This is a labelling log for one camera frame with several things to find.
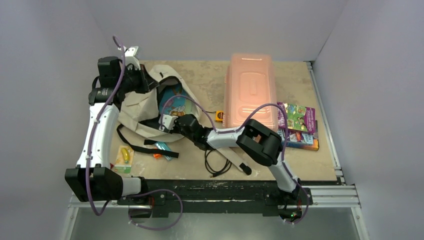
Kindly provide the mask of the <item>blue cartoon children's book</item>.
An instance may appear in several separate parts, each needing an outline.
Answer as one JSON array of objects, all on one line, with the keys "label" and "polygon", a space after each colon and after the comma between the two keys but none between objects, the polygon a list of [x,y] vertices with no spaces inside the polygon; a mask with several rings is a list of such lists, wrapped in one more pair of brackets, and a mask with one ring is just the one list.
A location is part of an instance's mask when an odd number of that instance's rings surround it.
[{"label": "blue cartoon children's book", "polygon": [[181,83],[166,86],[159,94],[159,113],[178,117],[192,114],[194,104],[187,98],[180,97],[180,95],[189,96]]}]

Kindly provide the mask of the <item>beige backpack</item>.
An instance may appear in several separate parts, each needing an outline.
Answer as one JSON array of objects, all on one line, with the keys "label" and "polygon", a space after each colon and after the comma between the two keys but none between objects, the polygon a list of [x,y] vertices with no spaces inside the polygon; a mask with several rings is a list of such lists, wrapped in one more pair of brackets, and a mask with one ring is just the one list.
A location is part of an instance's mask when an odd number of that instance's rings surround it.
[{"label": "beige backpack", "polygon": [[179,153],[151,148],[156,142],[172,143],[186,138],[180,133],[159,130],[159,119],[164,113],[159,113],[159,94],[166,86],[181,83],[188,96],[179,95],[193,103],[192,115],[200,122],[201,114],[205,111],[198,102],[182,76],[169,65],[154,65],[148,71],[151,77],[158,82],[158,87],[148,93],[134,91],[125,95],[121,104],[116,128],[120,139],[130,146],[135,152],[145,154],[163,154],[178,158]]}]

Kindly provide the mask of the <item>purple treehouse book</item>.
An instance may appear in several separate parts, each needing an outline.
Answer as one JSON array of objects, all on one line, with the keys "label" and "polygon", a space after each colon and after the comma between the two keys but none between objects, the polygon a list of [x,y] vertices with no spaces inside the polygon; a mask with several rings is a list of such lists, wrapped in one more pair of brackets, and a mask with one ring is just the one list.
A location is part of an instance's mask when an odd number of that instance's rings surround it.
[{"label": "purple treehouse book", "polygon": [[277,102],[284,107],[288,128],[292,131],[314,134],[316,132],[316,109],[298,104]]}]

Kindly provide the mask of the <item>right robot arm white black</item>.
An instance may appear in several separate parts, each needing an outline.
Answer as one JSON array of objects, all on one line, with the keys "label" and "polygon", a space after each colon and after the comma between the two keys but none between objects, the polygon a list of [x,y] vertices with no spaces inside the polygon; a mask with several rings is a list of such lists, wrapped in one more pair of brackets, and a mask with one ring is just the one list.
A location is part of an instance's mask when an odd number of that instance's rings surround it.
[{"label": "right robot arm white black", "polygon": [[268,167],[276,180],[282,200],[288,204],[300,198],[299,178],[286,164],[286,150],[282,137],[255,119],[249,119],[240,128],[215,129],[202,126],[192,114],[174,117],[166,124],[171,133],[189,139],[199,149],[242,149],[257,164]]}]

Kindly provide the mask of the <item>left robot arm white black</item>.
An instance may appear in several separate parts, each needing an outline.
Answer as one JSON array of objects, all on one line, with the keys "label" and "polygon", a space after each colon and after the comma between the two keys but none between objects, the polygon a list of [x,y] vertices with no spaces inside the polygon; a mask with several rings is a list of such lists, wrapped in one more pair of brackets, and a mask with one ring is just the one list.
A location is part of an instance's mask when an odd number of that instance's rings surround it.
[{"label": "left robot arm white black", "polygon": [[148,93],[157,82],[135,56],[107,56],[97,62],[99,75],[88,95],[89,126],[74,168],[65,181],[81,202],[119,200],[129,196],[146,203],[149,191],[143,177],[121,177],[111,169],[110,148],[121,105],[127,93]]}]

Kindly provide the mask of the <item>banana toy card pack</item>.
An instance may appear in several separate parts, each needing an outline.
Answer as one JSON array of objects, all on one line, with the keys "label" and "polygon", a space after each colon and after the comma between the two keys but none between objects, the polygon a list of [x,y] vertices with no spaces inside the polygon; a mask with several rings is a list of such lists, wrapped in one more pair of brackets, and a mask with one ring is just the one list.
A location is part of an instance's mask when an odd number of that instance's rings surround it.
[{"label": "banana toy card pack", "polygon": [[134,160],[134,150],[127,145],[121,145],[118,149],[113,171],[118,174],[130,174]]}]

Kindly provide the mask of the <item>yellow tape measure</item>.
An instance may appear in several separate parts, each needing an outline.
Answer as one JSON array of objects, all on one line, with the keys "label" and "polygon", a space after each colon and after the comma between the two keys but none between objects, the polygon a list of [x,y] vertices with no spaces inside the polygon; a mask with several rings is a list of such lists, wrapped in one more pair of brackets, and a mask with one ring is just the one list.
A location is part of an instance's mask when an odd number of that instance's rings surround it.
[{"label": "yellow tape measure", "polygon": [[224,121],[224,112],[216,111],[215,112],[215,121],[218,123],[222,123]]}]

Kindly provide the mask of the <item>orange small clip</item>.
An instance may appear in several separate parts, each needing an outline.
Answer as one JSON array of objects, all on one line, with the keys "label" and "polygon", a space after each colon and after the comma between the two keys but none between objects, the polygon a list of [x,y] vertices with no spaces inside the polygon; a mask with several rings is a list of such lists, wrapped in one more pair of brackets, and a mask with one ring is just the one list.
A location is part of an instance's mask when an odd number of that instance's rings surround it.
[{"label": "orange small clip", "polygon": [[154,154],[153,154],[153,157],[154,157],[155,159],[162,159],[164,156],[163,156],[162,154],[159,154],[159,153],[154,153]]}]

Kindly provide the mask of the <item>orange translucent plastic box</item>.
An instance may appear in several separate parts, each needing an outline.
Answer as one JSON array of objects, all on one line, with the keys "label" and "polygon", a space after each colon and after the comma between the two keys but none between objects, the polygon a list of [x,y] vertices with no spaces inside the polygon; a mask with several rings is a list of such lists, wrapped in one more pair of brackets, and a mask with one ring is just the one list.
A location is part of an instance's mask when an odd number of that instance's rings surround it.
[{"label": "orange translucent plastic box", "polygon": [[277,102],[275,71],[268,54],[234,53],[224,79],[224,128],[242,125],[258,107]]}]

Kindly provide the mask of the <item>blue orange book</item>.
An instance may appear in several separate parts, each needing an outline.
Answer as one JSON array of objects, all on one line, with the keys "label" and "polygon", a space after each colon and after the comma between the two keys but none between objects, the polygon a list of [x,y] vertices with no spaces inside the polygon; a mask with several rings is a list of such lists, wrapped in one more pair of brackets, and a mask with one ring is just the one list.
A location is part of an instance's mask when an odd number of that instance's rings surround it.
[{"label": "blue orange book", "polygon": [[316,152],[320,149],[319,133],[317,130],[313,134],[289,130],[286,146]]}]

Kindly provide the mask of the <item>black aluminium base frame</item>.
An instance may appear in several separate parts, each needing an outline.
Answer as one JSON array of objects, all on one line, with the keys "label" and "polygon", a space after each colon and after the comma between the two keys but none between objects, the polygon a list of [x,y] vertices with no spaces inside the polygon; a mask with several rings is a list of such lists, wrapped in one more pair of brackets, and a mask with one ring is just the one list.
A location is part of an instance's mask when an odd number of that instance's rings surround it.
[{"label": "black aluminium base frame", "polygon": [[260,214],[297,220],[306,208],[355,208],[360,206],[354,186],[314,185],[283,193],[274,180],[169,180],[144,179],[142,196],[112,200],[110,208],[146,210],[154,218],[170,213]]}]

